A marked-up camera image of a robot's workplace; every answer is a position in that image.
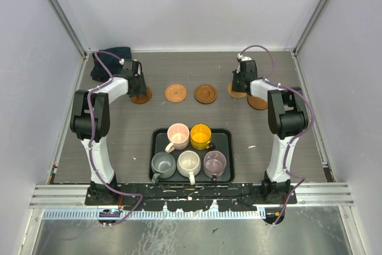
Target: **coaster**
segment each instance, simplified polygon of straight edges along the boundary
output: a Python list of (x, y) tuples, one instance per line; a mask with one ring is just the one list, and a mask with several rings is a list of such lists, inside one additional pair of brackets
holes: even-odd
[(179, 103), (187, 96), (187, 90), (183, 85), (173, 84), (167, 87), (165, 97), (172, 103)]
[(217, 98), (217, 91), (211, 85), (200, 85), (195, 89), (194, 92), (195, 99), (201, 104), (211, 104)]
[(146, 95), (142, 95), (142, 96), (138, 96), (138, 97), (131, 97), (130, 100), (134, 104), (141, 105), (141, 104), (147, 103), (151, 99), (152, 96), (153, 96), (153, 91), (151, 90), (150, 87), (147, 87), (147, 94)]
[(268, 109), (268, 102), (259, 97), (248, 96), (248, 104), (256, 110)]
[(240, 92), (234, 92), (234, 91), (232, 91), (232, 82), (229, 83), (227, 90), (228, 90), (228, 93), (229, 93), (232, 97), (234, 97), (234, 98), (244, 98), (244, 97), (247, 95), (247, 93), (240, 93)]

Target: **light brown coaster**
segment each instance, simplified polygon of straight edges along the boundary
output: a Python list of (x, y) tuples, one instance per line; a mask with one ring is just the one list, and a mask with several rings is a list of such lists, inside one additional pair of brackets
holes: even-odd
[(165, 97), (172, 103), (179, 103), (187, 96), (187, 90), (183, 85), (173, 84), (167, 87)]
[(256, 110), (268, 109), (268, 102), (259, 97), (248, 96), (248, 104)]
[(204, 84), (195, 89), (194, 96), (200, 104), (208, 105), (216, 100), (217, 91), (213, 86)]
[(153, 91), (150, 89), (150, 87), (147, 87), (147, 94), (146, 95), (142, 95), (142, 96), (138, 96), (138, 97), (131, 97), (130, 100), (134, 104), (141, 105), (141, 104), (147, 103), (151, 99), (152, 96), (153, 96)]
[(229, 83), (227, 91), (234, 98), (244, 98), (247, 95), (247, 93), (240, 93), (240, 92), (232, 91), (232, 83)]

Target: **white backdrop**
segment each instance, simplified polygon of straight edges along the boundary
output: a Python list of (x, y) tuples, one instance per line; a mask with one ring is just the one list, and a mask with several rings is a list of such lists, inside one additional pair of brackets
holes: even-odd
[(59, 0), (91, 50), (294, 48), (318, 0)]
[(35, 186), (48, 177), (81, 56), (47, 0), (0, 7), (0, 254), (14, 255)]
[(370, 253), (381, 254), (382, 0), (330, 0), (301, 53), (338, 181), (349, 184)]

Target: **black fabric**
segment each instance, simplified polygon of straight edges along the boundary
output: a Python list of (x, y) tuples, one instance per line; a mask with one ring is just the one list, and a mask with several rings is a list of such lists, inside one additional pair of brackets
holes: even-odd
[[(119, 58), (123, 59), (131, 59), (131, 50), (130, 47), (115, 47), (110, 49), (105, 49), (104, 51), (113, 53), (117, 55)], [(118, 74), (119, 71), (122, 69), (121, 64), (119, 63), (119, 60), (113, 56), (104, 54), (104, 53), (97, 53), (100, 60), (105, 64), (105, 66), (110, 70), (112, 75)], [(98, 82), (106, 82), (109, 79), (109, 75), (103, 69), (101, 64), (97, 61), (96, 56), (93, 53), (93, 60), (94, 60), (94, 67), (93, 70), (90, 73), (90, 76), (93, 80), (96, 80)]]

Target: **gray floor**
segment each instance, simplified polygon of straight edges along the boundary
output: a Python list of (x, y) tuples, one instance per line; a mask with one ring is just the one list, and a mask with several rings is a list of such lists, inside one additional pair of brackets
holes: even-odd
[(347, 255), (352, 251), (338, 207), (290, 207), (275, 228), (260, 219), (132, 220), (113, 228), (102, 228), (93, 220), (43, 220), (33, 254)]
[[(237, 67), (236, 54), (219, 53), (137, 53), (146, 83), (153, 90), (150, 102), (135, 105), (128, 96), (120, 97), (110, 106), (111, 128), (108, 135), (110, 161), (119, 182), (148, 182), (148, 168), (152, 133), (157, 128), (182, 122), (189, 127), (200, 122), (210, 127), (227, 128), (233, 136), (235, 182), (260, 182), (263, 179), (272, 151), (272, 134), (267, 124), (267, 111), (249, 107), (246, 99), (234, 99), (227, 93), (232, 71)], [(288, 52), (272, 53), (276, 70), (273, 82), (298, 85), (294, 62)], [(248, 53), (256, 60), (259, 75), (270, 70), (270, 60), (263, 52)], [(93, 60), (87, 63), (81, 88), (97, 85), (91, 80)], [(170, 84), (180, 83), (187, 88), (181, 103), (170, 103), (164, 91)], [(211, 105), (199, 104), (194, 89), (211, 84), (218, 91)], [(310, 182), (326, 182), (313, 133), (304, 135), (295, 148), (292, 171), (307, 177)], [(88, 183), (90, 167), (85, 150), (76, 136), (67, 133), (55, 182)]]

